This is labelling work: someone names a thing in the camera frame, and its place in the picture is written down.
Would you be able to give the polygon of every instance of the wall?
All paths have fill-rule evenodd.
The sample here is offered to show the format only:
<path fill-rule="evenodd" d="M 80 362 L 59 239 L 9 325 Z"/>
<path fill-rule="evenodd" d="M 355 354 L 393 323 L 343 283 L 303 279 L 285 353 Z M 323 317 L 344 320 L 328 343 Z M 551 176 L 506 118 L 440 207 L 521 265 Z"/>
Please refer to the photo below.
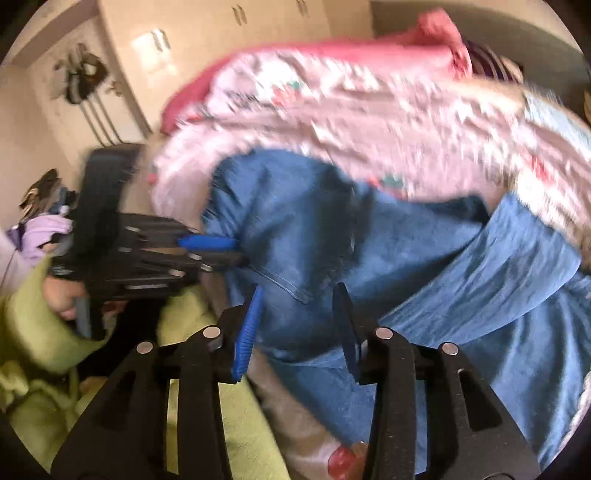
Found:
<path fill-rule="evenodd" d="M 72 185 L 74 171 L 53 137 L 25 70 L 0 67 L 0 228 L 19 218 L 28 188 L 51 168 Z"/>
<path fill-rule="evenodd" d="M 74 168 L 82 171 L 82 162 L 86 159 L 88 152 L 91 149 L 100 147 L 100 143 L 88 121 L 92 122 L 97 135 L 105 145 L 111 143 L 109 139 L 116 143 L 119 141 L 109 126 L 108 120 L 97 101 L 97 96 L 92 95 L 84 102 L 82 108 L 67 103 L 63 96 L 51 99 L 49 92 L 53 84 L 53 69 L 60 60 L 66 59 L 69 54 L 75 55 L 79 43 L 83 43 L 89 52 L 97 55 L 105 63 L 109 72 L 111 72 L 111 65 L 108 62 L 104 41 L 100 35 L 99 19 L 97 17 L 91 18 L 71 31 L 64 33 L 65 35 L 61 39 L 50 46 L 33 64 L 28 66 L 27 73 L 41 112 L 45 115 L 58 145 Z M 114 92 L 107 93 L 112 86 L 113 80 L 115 80 L 113 75 L 107 77 L 98 87 L 97 95 L 121 140 L 141 143 L 144 136 L 138 128 L 138 124 L 131 114 L 125 99 L 117 97 Z"/>

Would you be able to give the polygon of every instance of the striped fabric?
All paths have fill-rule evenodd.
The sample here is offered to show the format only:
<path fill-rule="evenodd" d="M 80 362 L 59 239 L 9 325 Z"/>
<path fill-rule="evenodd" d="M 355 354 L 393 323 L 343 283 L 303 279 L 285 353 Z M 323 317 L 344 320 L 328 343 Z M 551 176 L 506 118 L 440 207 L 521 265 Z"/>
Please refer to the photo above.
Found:
<path fill-rule="evenodd" d="M 484 76 L 499 82 L 523 83 L 523 74 L 511 60 L 498 56 L 489 47 L 464 39 L 470 54 L 474 75 Z"/>

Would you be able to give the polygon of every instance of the cabinet door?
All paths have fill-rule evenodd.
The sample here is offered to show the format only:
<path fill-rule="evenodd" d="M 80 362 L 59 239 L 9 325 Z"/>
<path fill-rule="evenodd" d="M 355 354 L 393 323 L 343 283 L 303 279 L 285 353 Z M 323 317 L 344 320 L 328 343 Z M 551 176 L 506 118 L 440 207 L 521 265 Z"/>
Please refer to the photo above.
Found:
<path fill-rule="evenodd" d="M 179 88 L 245 45 L 231 3 L 220 0 L 100 0 L 100 11 L 129 86 L 152 129 Z"/>
<path fill-rule="evenodd" d="M 374 36 L 369 0 L 324 0 L 323 3 L 332 37 L 367 40 Z"/>
<path fill-rule="evenodd" d="M 319 41 L 330 38 L 329 22 L 323 0 L 300 0 L 300 9 L 305 24 L 305 39 Z"/>
<path fill-rule="evenodd" d="M 287 0 L 236 0 L 243 26 L 243 37 L 248 46 L 280 41 L 280 23 L 276 4 Z"/>

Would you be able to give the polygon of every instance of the lavender fabric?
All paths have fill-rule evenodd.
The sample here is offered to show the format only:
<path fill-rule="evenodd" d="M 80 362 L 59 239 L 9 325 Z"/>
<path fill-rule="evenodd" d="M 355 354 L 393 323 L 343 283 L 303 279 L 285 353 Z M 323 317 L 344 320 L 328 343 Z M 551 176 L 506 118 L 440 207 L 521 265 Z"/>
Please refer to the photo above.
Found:
<path fill-rule="evenodd" d="M 32 267 L 37 265 L 45 252 L 41 246 L 51 241 L 54 233 L 69 233 L 72 221 L 60 215 L 40 215 L 29 220 L 22 236 L 22 256 Z"/>

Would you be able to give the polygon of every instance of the blurry fabric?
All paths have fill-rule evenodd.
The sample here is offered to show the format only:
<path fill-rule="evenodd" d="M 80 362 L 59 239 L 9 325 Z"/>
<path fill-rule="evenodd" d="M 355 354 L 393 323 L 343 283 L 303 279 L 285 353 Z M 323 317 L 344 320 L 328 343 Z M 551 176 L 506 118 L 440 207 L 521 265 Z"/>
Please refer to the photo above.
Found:
<path fill-rule="evenodd" d="M 239 239 L 251 263 L 226 273 L 230 303 L 241 303 L 253 283 L 263 286 L 258 346 L 291 393 L 339 440 L 368 440 L 375 395 L 345 367 L 332 319 L 332 288 L 342 281 L 359 315 L 410 342 L 467 344 L 469 358 L 505 400 L 542 465 L 557 453 L 591 364 L 582 290 L 570 297 L 562 296 L 568 286 L 561 290 L 581 259 L 515 196 L 506 195 L 490 217 L 477 197 L 403 202 L 335 166 L 255 150 L 220 164 L 203 223 L 209 234 Z M 548 300 L 554 295 L 564 298 L 561 309 Z M 564 333 L 562 340 L 573 337 L 567 328 L 579 337 L 567 359 L 560 342 L 550 340 L 550 352 L 528 355 L 529 368 L 516 375 L 504 362 L 523 361 L 536 332 L 516 336 L 519 348 L 509 352 L 500 348 L 506 340 L 500 336 L 528 321 L 546 329 L 563 324 L 556 336 Z M 480 355 L 486 349 L 497 355 Z M 553 381 L 540 385 L 541 371 Z M 557 413 L 528 413 L 544 402 Z M 419 425 L 425 440 L 424 422 Z M 418 471 L 426 458 L 426 444 L 420 445 Z"/>

